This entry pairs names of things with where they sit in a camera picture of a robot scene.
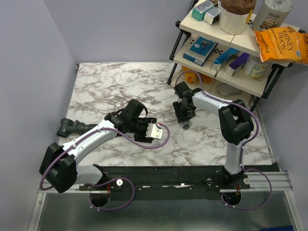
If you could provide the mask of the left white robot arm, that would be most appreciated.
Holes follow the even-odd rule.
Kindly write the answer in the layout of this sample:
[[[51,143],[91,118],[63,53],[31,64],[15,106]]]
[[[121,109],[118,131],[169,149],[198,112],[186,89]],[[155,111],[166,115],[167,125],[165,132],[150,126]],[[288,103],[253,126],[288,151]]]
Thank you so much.
[[[80,137],[60,146],[48,146],[39,173],[59,193],[64,193],[74,184],[91,184],[102,190],[106,177],[95,166],[78,167],[78,164],[92,151],[104,143],[126,133],[134,135],[134,141],[151,143],[162,139],[163,131],[156,118],[141,117],[147,108],[139,101],[130,100],[119,111],[109,113],[104,120]]]

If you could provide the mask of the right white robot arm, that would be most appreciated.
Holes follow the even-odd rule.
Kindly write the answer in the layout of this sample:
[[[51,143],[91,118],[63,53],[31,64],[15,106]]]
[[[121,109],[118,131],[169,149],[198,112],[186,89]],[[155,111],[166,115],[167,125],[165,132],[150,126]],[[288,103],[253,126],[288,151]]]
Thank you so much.
[[[197,108],[208,111],[219,118],[220,130],[227,142],[227,159],[221,177],[222,185],[228,189],[239,183],[237,174],[243,170],[243,144],[254,130],[250,111],[242,100],[225,101],[203,92],[200,88],[190,89],[185,82],[174,87],[178,101],[173,103],[178,123],[188,129],[190,120],[196,116]]]

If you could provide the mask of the clear plastic pipe fitting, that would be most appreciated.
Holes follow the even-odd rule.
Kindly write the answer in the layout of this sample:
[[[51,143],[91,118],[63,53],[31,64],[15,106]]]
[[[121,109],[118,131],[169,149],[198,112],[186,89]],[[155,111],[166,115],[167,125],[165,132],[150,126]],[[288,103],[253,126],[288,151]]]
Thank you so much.
[[[181,126],[182,126],[182,128],[183,128],[184,130],[189,129],[191,125],[192,125],[192,124],[191,124],[190,121],[184,121],[184,122],[182,122],[182,124],[181,124]]]

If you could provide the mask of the grey T pipe fitting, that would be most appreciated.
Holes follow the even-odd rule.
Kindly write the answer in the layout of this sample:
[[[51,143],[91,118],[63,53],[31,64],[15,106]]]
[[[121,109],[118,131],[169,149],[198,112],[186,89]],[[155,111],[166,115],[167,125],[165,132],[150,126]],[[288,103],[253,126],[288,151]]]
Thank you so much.
[[[84,125],[84,123],[78,120],[73,121],[68,118],[63,118],[60,121],[60,127],[56,132],[56,135],[61,138],[67,138],[71,134],[82,135]]]

